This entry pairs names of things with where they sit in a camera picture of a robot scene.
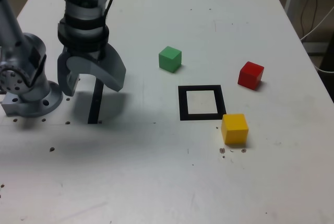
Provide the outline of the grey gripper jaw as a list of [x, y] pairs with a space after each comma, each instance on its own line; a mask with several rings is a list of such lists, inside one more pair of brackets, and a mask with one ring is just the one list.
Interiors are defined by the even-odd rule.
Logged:
[[70, 97], [74, 96], [79, 74], [72, 72], [67, 67], [67, 60], [71, 58], [68, 48], [63, 48], [61, 55], [57, 59], [57, 79], [62, 92]]
[[91, 56], [72, 56], [66, 65], [74, 74], [88, 74], [95, 76], [108, 88], [119, 92], [124, 85], [126, 68], [117, 51], [107, 44], [100, 52], [102, 58], [96, 60]]

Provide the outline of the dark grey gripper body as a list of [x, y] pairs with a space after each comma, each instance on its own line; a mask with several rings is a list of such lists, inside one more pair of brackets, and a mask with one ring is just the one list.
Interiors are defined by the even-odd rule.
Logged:
[[63, 47], [63, 53], [69, 53], [70, 56], [77, 56], [86, 58], [92, 61], [99, 61], [102, 57], [102, 51], [95, 51], [95, 52], [82, 52], [82, 51], [76, 51], [71, 48]]

